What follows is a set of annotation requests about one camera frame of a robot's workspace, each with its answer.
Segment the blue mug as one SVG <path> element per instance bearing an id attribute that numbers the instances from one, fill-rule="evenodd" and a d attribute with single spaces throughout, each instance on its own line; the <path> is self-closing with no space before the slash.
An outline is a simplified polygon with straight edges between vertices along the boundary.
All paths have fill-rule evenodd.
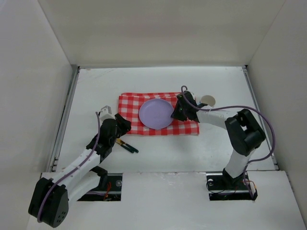
<path id="1" fill-rule="evenodd" d="M 216 104 L 216 100 L 213 96 L 211 95 L 204 95 L 201 97 L 200 102 L 202 104 L 207 104 L 210 107 L 214 107 Z"/>

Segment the purple plate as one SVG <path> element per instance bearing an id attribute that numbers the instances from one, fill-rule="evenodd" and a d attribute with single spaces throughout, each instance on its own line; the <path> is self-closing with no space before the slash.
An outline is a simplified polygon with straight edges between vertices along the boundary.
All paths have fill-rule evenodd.
<path id="1" fill-rule="evenodd" d="M 163 99 L 150 99 L 139 109 L 139 119 L 143 125 L 151 129 L 163 129 L 171 125 L 173 106 Z"/>

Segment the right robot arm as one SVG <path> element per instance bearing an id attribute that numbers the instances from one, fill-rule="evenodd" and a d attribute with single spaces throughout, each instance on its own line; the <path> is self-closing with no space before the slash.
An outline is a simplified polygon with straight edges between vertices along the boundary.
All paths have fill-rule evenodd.
<path id="1" fill-rule="evenodd" d="M 179 121 L 195 121 L 225 129 L 233 151 L 228 164 L 222 171 L 225 186 L 231 187 L 243 180 L 245 169 L 252 153 L 265 141 L 266 135 L 249 106 L 232 105 L 209 108 L 197 104 L 189 91 L 177 95 L 177 103 L 171 117 Z"/>

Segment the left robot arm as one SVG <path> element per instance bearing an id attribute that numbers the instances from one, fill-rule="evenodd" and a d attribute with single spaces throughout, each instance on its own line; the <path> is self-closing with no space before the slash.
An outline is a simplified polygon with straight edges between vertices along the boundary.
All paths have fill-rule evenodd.
<path id="1" fill-rule="evenodd" d="M 116 140 L 131 130 L 131 122 L 120 114 L 97 112 L 96 118 L 98 132 L 78 158 L 61 172 L 37 181 L 28 208 L 37 222 L 58 227 L 72 203 L 106 181 L 107 171 L 99 164 L 111 153 Z"/>

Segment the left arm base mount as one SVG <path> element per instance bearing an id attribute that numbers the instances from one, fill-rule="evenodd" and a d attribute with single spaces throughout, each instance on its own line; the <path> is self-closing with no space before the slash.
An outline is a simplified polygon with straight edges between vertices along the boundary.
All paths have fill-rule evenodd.
<path id="1" fill-rule="evenodd" d="M 97 188 L 87 192 L 78 201 L 121 201 L 122 180 L 122 173 L 108 174 L 107 180 L 103 185 L 99 185 Z"/>

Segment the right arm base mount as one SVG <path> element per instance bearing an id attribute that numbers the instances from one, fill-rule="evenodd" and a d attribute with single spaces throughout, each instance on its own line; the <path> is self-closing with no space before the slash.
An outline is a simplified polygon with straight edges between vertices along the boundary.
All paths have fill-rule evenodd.
<path id="1" fill-rule="evenodd" d="M 206 188 L 210 201 L 251 200 L 258 198 L 258 191 L 253 181 L 240 175 L 229 176 L 226 171 L 206 173 Z"/>

